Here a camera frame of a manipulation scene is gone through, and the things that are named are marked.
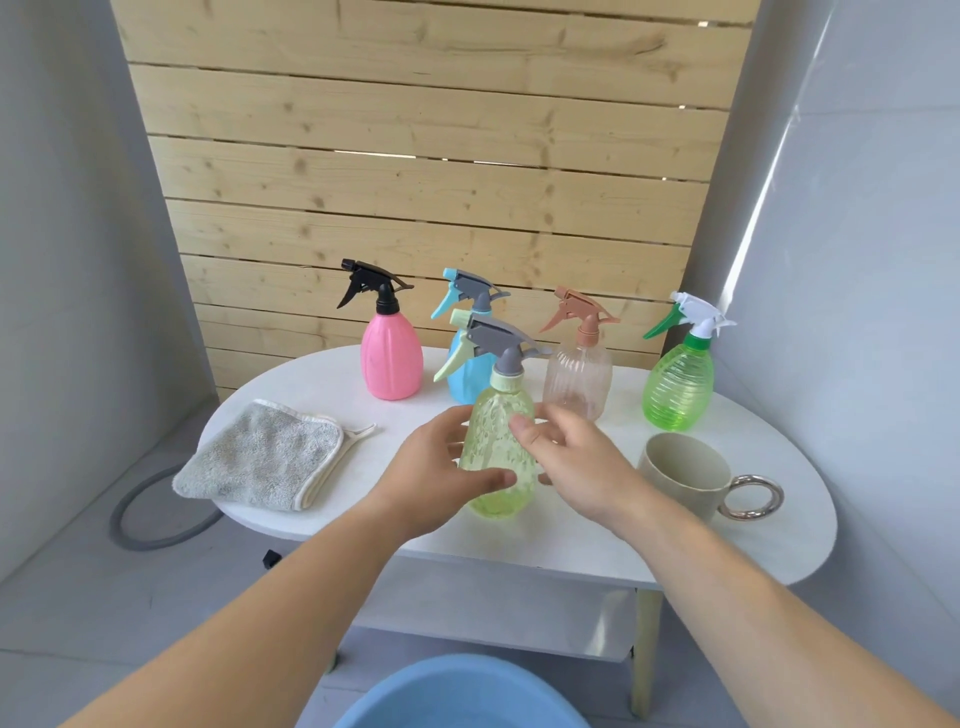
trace finger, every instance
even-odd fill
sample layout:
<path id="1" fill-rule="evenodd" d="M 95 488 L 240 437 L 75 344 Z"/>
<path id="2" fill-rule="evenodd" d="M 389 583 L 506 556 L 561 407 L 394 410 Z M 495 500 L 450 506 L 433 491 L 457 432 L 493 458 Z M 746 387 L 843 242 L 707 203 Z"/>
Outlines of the finger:
<path id="1" fill-rule="evenodd" d="M 556 462 L 563 448 L 553 442 L 534 421 L 523 415 L 510 418 L 510 431 L 523 448 L 545 468 Z"/>
<path id="2" fill-rule="evenodd" d="M 552 442 L 557 443 L 557 445 L 566 445 L 566 436 L 564 435 L 564 431 L 557 427 L 554 423 L 537 423 L 534 426 L 544 437 L 549 438 Z"/>
<path id="3" fill-rule="evenodd" d="M 516 473 L 505 468 L 487 468 L 483 471 L 460 471 L 460 473 L 463 474 L 461 478 L 471 500 L 486 493 L 502 491 L 516 484 Z"/>
<path id="4" fill-rule="evenodd" d="M 446 441 L 448 443 L 462 443 L 467 439 L 467 426 L 456 425 L 446 432 Z"/>
<path id="5" fill-rule="evenodd" d="M 538 420 L 549 420 L 566 433 L 569 433 L 572 427 L 588 424 L 580 415 L 553 402 L 537 402 L 534 405 L 534 414 Z"/>
<path id="6" fill-rule="evenodd" d="M 443 412 L 433 418 L 429 424 L 431 427 L 436 427 L 443 432 L 447 432 L 448 430 L 462 425 L 464 422 L 469 420 L 472 412 L 472 404 L 459 404 L 456 407 L 445 409 Z"/>

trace spray nozzle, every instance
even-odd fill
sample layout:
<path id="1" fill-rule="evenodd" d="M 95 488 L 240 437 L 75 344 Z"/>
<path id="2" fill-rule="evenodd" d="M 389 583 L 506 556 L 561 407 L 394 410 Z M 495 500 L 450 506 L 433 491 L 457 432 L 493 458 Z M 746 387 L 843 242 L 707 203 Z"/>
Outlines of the spray nozzle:
<path id="1" fill-rule="evenodd" d="M 565 319 L 580 319 L 577 328 L 577 343 L 581 346 L 592 347 L 600 340 L 601 324 L 619 324 L 620 320 L 613 316 L 606 308 L 579 291 L 558 286 L 553 295 L 560 299 L 557 312 L 540 333 L 547 331 Z"/>
<path id="2" fill-rule="evenodd" d="M 453 353 L 434 375 L 434 381 L 450 376 L 469 359 L 485 353 L 497 356 L 493 370 L 502 376 L 521 376 L 524 359 L 550 354 L 547 348 L 538 349 L 537 342 L 519 328 L 493 316 L 457 309 L 450 313 L 450 324 L 460 332 Z M 523 344 L 529 345 L 527 349 L 522 348 Z"/>
<path id="3" fill-rule="evenodd" d="M 449 280 L 450 284 L 447 287 L 446 296 L 440 301 L 437 310 L 430 314 L 431 319 L 437 318 L 455 303 L 466 299 L 473 300 L 474 311 L 487 313 L 491 310 L 491 301 L 506 298 L 510 295 L 509 291 L 501 291 L 487 279 L 457 268 L 444 268 L 444 278 Z"/>
<path id="4" fill-rule="evenodd" d="M 651 339 L 679 324 L 693 324 L 689 335 L 709 341 L 715 330 L 719 336 L 719 329 L 736 326 L 736 321 L 731 321 L 724 316 L 719 308 L 696 296 L 674 291 L 670 294 L 670 299 L 675 302 L 670 313 L 663 321 L 643 334 L 644 339 Z"/>
<path id="5" fill-rule="evenodd" d="M 358 293 L 376 291 L 376 312 L 383 316 L 389 316 L 398 313 L 400 310 L 400 304 L 396 302 L 394 283 L 396 283 L 397 291 L 413 288 L 410 283 L 403 282 L 390 271 L 365 263 L 362 260 L 350 260 L 350 258 L 345 257 L 340 263 L 340 267 L 345 271 L 350 271 L 350 286 L 337 308 L 343 308 Z"/>

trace gray wall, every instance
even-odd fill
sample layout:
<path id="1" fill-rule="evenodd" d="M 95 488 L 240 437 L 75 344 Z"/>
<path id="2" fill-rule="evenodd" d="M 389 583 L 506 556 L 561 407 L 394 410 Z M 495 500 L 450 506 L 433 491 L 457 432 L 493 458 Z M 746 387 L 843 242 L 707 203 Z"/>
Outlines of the gray wall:
<path id="1" fill-rule="evenodd" d="M 684 289 L 732 299 L 718 391 L 833 493 L 797 593 L 960 715 L 957 27 L 955 0 L 767 0 Z"/>
<path id="2" fill-rule="evenodd" d="M 0 4 L 0 578 L 210 396 L 107 0 Z"/>

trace green trigger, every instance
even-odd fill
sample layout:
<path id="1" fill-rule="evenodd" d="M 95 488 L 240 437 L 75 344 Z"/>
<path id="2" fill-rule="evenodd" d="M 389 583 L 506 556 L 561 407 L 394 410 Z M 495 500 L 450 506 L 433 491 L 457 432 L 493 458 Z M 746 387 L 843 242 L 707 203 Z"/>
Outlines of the green trigger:
<path id="1" fill-rule="evenodd" d="M 673 308 L 670 309 L 670 313 L 667 314 L 667 317 L 643 334 L 643 338 L 652 339 L 654 336 L 660 336 L 668 328 L 676 326 L 680 321 L 683 320 L 683 318 L 684 313 L 680 310 L 680 304 L 674 303 Z"/>

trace hand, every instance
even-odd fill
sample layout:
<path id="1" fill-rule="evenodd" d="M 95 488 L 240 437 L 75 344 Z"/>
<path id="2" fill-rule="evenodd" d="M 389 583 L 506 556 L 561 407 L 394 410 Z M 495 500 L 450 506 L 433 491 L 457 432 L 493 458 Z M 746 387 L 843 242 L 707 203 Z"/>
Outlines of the hand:
<path id="1" fill-rule="evenodd" d="M 543 466 L 560 496 L 582 516 L 614 533 L 631 497 L 650 488 L 640 473 L 594 423 L 556 404 L 538 404 L 537 417 L 514 415 L 510 430 Z"/>
<path id="2" fill-rule="evenodd" d="M 399 521 L 405 540 L 440 528 L 468 501 L 516 483 L 513 471 L 462 471 L 453 462 L 464 451 L 472 410 L 450 407 L 411 432 L 365 498 Z"/>

